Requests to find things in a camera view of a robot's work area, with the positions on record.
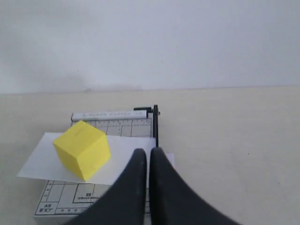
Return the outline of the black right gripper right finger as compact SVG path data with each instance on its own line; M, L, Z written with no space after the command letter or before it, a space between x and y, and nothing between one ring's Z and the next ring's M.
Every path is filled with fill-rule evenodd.
M153 225L238 224L192 190L162 148L153 148L150 154L150 215Z

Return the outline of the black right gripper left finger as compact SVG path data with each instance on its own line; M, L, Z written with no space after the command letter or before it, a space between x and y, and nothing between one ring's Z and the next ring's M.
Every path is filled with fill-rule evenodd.
M67 225L144 224L147 158L143 149L134 150L114 184L87 210Z

